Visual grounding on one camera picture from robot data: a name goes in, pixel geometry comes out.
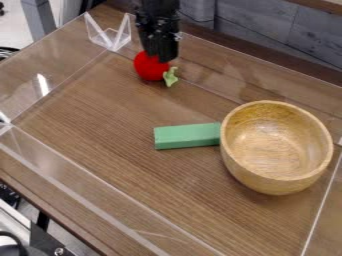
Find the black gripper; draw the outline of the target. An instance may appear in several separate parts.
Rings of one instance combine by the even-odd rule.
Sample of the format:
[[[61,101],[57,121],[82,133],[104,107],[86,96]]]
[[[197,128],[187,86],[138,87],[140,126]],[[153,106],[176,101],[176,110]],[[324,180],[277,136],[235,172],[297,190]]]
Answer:
[[[149,56],[157,54],[161,63],[169,62],[178,53],[180,0],[133,0],[133,7],[142,48]]]

